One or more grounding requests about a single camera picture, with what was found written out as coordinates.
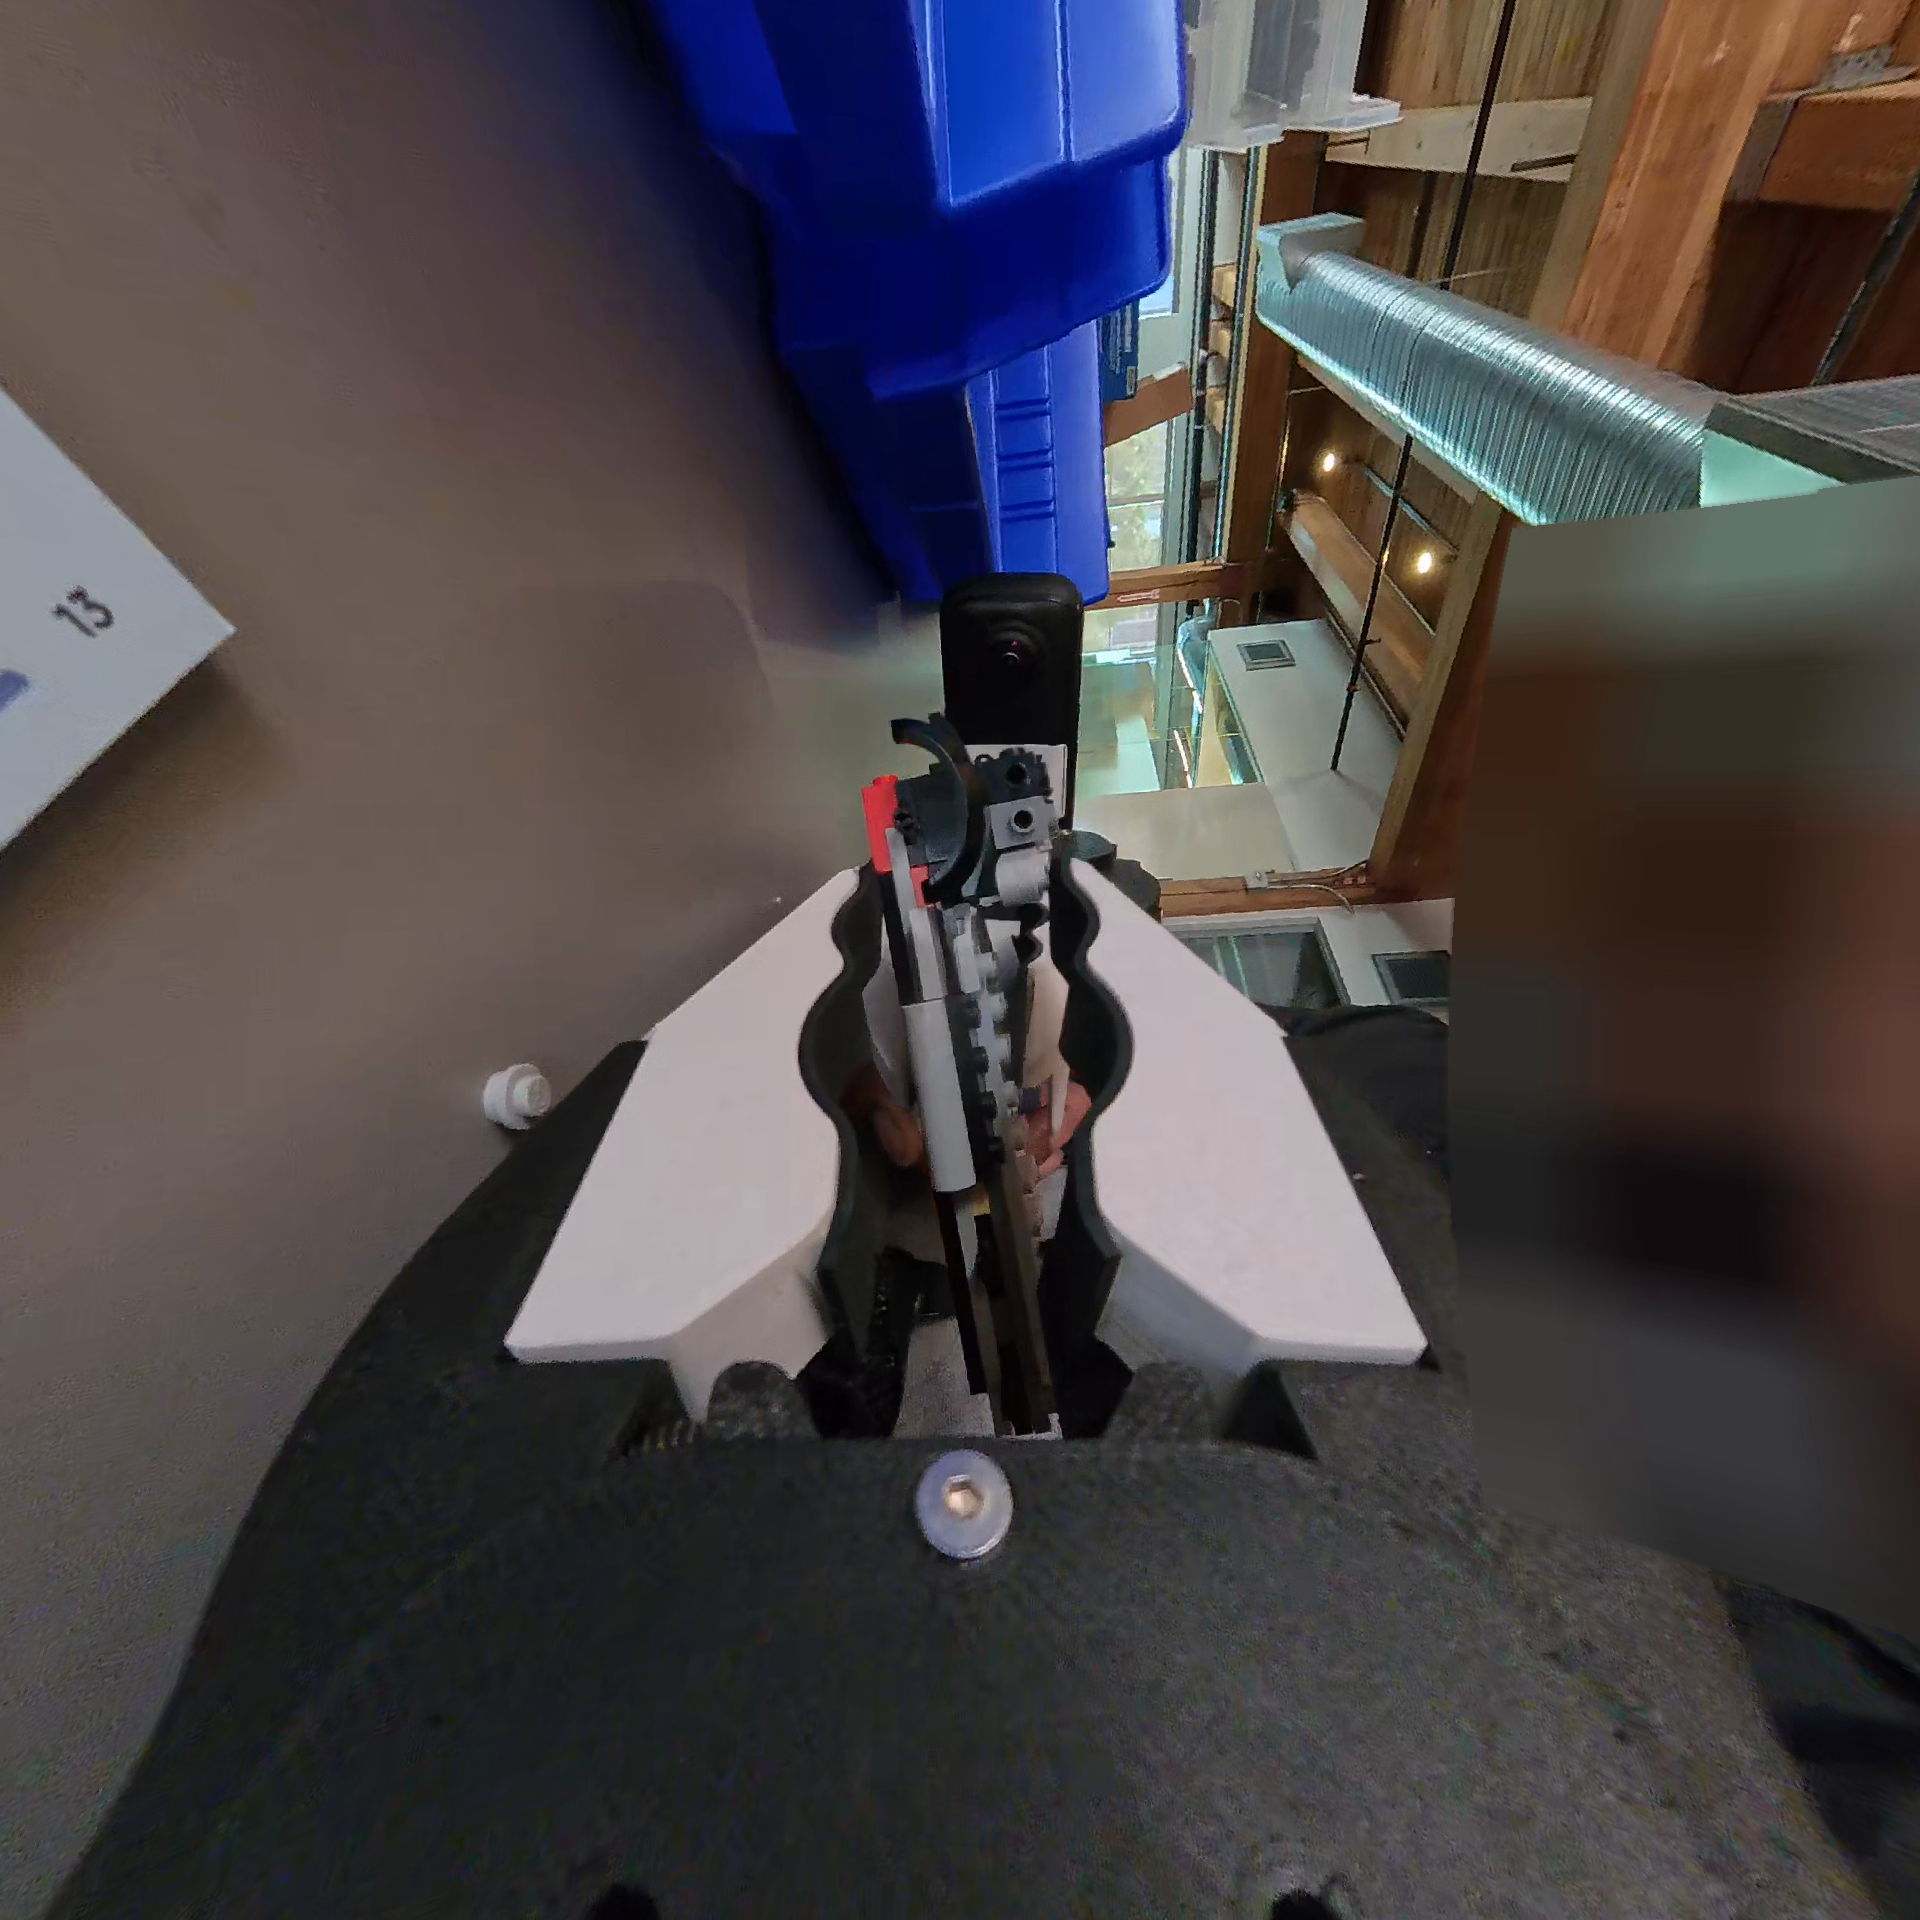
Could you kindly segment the silver ventilation duct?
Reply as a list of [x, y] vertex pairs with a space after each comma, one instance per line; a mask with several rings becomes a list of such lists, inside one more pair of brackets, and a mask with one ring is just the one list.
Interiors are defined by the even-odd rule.
[[1527, 523], [1919, 473], [1914, 376], [1715, 394], [1359, 257], [1345, 213], [1258, 234], [1256, 312], [1386, 434]]

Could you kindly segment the person's right forearm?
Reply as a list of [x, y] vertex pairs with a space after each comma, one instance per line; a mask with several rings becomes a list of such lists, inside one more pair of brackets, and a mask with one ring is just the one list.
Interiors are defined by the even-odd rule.
[[1401, 1006], [1272, 1018], [1394, 1275], [1427, 1293], [1455, 1261], [1447, 1027]]

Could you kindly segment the grey toy brick model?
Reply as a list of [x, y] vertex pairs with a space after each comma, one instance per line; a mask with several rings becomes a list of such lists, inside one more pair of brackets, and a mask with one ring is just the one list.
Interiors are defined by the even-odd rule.
[[1052, 1433], [1058, 1389], [1041, 1285], [1065, 1201], [1071, 1100], [1026, 1089], [1026, 972], [1049, 960], [1062, 818], [1046, 844], [1046, 905], [1001, 907], [968, 744], [943, 714], [896, 721], [895, 739], [924, 752], [928, 771], [871, 781], [862, 812], [968, 1378], [999, 1433]]

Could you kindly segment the clear plastic drawer stack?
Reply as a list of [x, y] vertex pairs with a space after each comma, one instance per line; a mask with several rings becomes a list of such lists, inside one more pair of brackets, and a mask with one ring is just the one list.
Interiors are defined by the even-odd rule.
[[1400, 121], [1400, 102], [1356, 90], [1367, 17], [1367, 3], [1185, 3], [1186, 148], [1239, 154], [1289, 131]]

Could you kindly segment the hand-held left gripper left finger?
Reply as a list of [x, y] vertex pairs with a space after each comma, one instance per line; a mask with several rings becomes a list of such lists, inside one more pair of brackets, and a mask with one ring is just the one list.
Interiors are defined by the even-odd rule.
[[522, 1363], [809, 1364], [879, 1304], [873, 881], [841, 870], [644, 1041], [506, 1336]]

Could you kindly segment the person's right hand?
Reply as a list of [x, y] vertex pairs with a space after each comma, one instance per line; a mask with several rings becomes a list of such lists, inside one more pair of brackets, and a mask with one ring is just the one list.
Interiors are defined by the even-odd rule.
[[896, 1169], [926, 1166], [926, 1136], [915, 1109], [892, 1090], [873, 1058], [862, 1061], [848, 1076], [841, 1096], [841, 1112], [871, 1133]]

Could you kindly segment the toy instruction booklet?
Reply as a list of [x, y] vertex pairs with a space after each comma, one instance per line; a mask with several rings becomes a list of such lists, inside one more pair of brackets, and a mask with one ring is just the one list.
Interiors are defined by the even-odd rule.
[[202, 590], [6, 395], [6, 845], [231, 634]]

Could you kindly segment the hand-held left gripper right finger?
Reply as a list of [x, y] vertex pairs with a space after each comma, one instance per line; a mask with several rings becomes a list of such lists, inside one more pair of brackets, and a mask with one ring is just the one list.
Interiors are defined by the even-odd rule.
[[1119, 1090], [1081, 1139], [1119, 1241], [1095, 1338], [1131, 1369], [1414, 1364], [1427, 1336], [1282, 1028], [1081, 860], [1071, 896], [1124, 1038]]

